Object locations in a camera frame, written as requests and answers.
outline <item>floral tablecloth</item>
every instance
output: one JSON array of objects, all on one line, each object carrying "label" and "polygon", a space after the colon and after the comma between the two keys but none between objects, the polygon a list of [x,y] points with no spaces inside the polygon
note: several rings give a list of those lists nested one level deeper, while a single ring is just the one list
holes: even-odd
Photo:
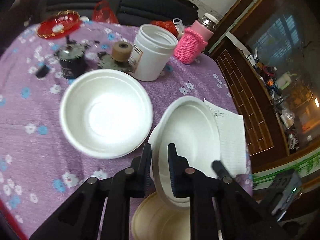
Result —
[{"label": "floral tablecloth", "polygon": [[[61,76],[53,53],[65,39],[45,40],[36,36],[34,25],[11,44],[0,59],[0,199],[27,237],[90,176],[114,176],[129,167],[142,146],[114,160],[98,160],[76,151],[64,138],[59,125],[59,104],[73,82]],[[111,52],[113,43],[133,42],[137,27],[86,22],[70,38],[79,43],[100,41],[86,51],[88,71],[97,68],[99,51]],[[50,73],[38,79],[35,72],[44,64]],[[171,57],[154,82],[141,82],[154,109],[153,128],[165,109],[183,95],[236,113],[235,105],[217,64],[201,54],[184,65]],[[249,158],[247,174],[237,181],[252,194]],[[133,215],[142,199],[132,199]]]}]

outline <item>paper sheet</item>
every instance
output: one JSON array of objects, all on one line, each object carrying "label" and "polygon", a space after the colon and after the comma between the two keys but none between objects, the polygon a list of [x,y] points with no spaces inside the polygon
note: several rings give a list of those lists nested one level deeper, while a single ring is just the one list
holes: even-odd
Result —
[{"label": "paper sheet", "polygon": [[235,177],[246,173],[246,142],[243,116],[215,106],[204,99],[219,130],[221,162]]}]

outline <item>brown tape roll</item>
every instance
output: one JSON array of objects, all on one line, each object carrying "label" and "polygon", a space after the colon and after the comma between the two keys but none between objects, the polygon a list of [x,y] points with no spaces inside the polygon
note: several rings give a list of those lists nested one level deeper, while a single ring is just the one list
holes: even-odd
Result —
[{"label": "brown tape roll", "polygon": [[132,45],[124,41],[118,41],[112,47],[112,58],[116,61],[126,61],[131,55]]}]

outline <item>screw head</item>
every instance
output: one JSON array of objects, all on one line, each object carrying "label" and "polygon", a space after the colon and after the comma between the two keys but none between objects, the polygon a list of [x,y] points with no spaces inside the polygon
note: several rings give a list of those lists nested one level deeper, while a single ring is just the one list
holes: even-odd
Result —
[{"label": "screw head", "polygon": [[194,168],[186,168],[185,169],[185,173],[186,174],[194,174],[196,171],[195,171],[195,169]]},{"label": "screw head", "polygon": [[224,177],[222,178],[222,181],[223,181],[224,183],[230,184],[230,183],[232,182],[232,178],[230,178],[229,176],[224,176]]},{"label": "screw head", "polygon": [[87,179],[87,182],[89,184],[95,184],[98,181],[98,179],[96,177],[90,177],[89,179]]},{"label": "screw head", "polygon": [[134,173],[134,168],[126,168],[126,169],[124,170],[124,173],[125,173],[125,174],[132,174],[132,173]]}]

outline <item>white bowl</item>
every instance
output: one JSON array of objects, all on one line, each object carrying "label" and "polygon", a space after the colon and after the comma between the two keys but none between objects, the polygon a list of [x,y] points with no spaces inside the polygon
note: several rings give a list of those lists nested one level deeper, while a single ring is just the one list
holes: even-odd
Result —
[{"label": "white bowl", "polygon": [[177,154],[186,157],[190,167],[216,178],[211,163],[220,160],[220,138],[217,123],[209,108],[200,99],[184,96],[174,101],[152,131],[150,173],[159,198],[174,209],[188,209],[189,198],[176,198],[172,193],[168,144],[174,143]]},{"label": "white bowl", "polygon": [[117,70],[88,72],[71,84],[60,104],[60,125],[78,151],[114,159],[135,150],[148,136],[153,109],[145,89]]}]

